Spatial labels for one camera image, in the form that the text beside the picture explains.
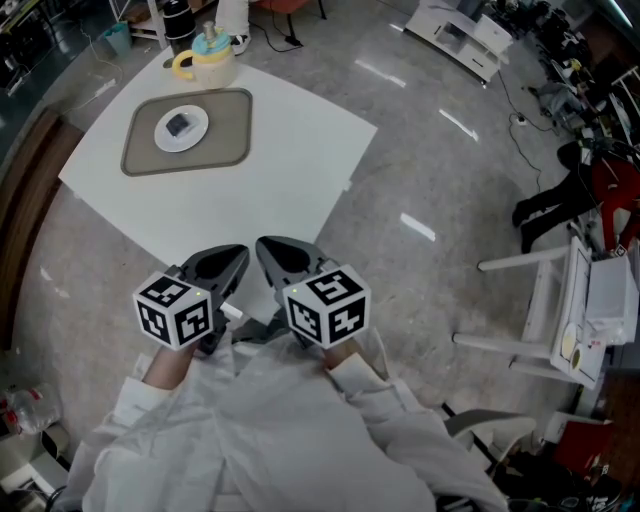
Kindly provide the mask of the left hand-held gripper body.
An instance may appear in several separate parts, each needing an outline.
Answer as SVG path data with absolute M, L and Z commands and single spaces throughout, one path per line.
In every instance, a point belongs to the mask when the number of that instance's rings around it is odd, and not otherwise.
M 212 354 L 228 324 L 221 311 L 221 277 L 208 265 L 174 265 L 153 273 L 133 293 L 143 334 L 175 352 L 195 345 Z

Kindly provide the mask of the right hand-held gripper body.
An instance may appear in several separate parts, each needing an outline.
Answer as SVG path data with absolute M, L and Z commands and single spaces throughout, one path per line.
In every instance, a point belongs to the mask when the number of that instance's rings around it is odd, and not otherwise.
M 272 287 L 282 321 L 303 347 L 335 348 L 369 326 L 371 289 L 350 265 L 313 259 L 292 272 L 274 263 Z

